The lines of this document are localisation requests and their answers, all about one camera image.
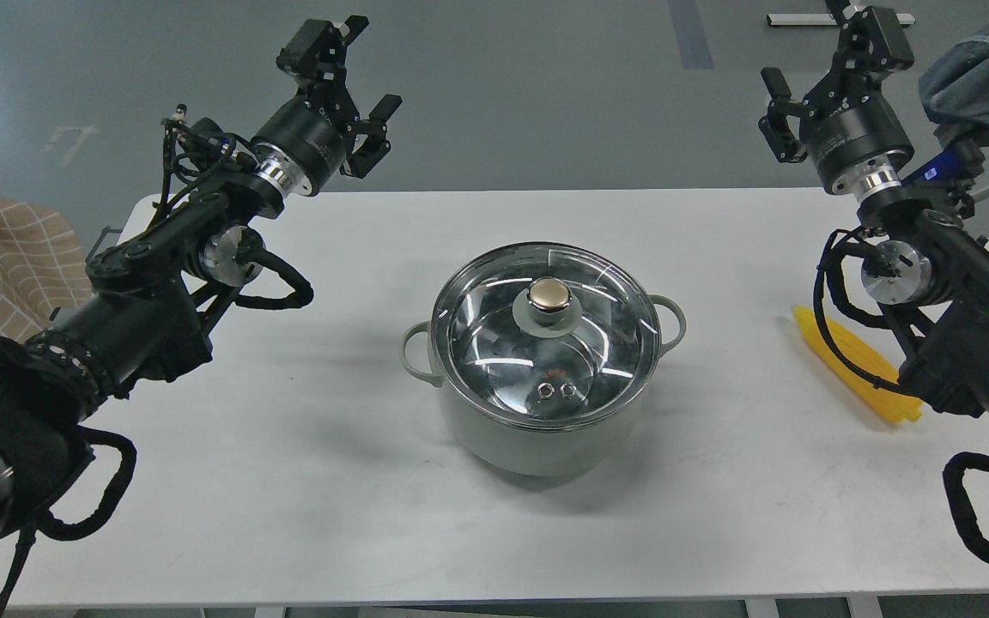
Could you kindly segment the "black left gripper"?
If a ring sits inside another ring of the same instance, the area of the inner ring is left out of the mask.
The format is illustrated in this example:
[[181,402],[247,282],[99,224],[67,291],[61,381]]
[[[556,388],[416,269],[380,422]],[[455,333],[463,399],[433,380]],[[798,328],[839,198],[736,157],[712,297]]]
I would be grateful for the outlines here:
[[390,152],[388,121],[402,97],[385,94],[361,118],[345,85],[347,48],[370,24],[309,19],[277,54],[277,67],[297,82],[297,94],[252,139],[255,175],[286,198],[313,197],[337,173],[364,179]]

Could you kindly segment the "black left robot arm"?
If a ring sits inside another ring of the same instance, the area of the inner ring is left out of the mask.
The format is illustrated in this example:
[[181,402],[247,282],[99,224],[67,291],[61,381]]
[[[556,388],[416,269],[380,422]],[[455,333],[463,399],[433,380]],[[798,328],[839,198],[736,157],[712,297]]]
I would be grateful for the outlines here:
[[309,19],[278,52],[297,93],[251,140],[209,118],[162,121],[162,189],[148,227],[87,262],[93,298],[25,342],[0,337],[0,539],[17,535],[0,615],[38,535],[71,542],[112,517],[137,449],[87,427],[138,380],[173,382],[212,359],[209,334],[232,306],[299,309],[310,282],[264,245],[252,219],[275,219],[294,193],[341,173],[364,179],[389,152],[399,95],[362,117],[347,51],[368,27]]

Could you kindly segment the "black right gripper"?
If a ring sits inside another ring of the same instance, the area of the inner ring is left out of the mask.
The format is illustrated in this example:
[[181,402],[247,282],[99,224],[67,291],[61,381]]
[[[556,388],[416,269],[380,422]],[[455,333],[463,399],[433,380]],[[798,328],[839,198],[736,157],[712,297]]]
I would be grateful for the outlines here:
[[[828,1],[827,8],[839,27],[828,74],[802,98],[802,105],[793,100],[780,68],[762,67],[759,75],[769,102],[759,130],[778,163],[804,163],[808,154],[822,188],[841,195],[846,191],[841,177],[849,169],[886,156],[901,171],[914,156],[880,82],[909,70],[915,56],[894,9],[848,1]],[[799,136],[789,118],[801,118]]]

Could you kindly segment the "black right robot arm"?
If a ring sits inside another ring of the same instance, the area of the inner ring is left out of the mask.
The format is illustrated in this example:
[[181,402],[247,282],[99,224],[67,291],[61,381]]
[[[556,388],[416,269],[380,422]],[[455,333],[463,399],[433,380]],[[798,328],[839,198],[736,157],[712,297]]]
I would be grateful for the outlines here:
[[[865,384],[937,412],[989,414],[989,251],[964,230],[989,146],[989,25],[919,79],[942,149],[903,173],[912,144],[882,91],[914,62],[898,15],[848,1],[828,1],[827,11],[839,35],[828,73],[797,100],[778,68],[762,68],[769,102],[759,120],[780,163],[812,161],[827,193],[859,204],[859,226],[831,233],[822,251],[816,327]],[[962,543],[989,564],[969,470],[989,473],[989,455],[954,455],[945,493]]]

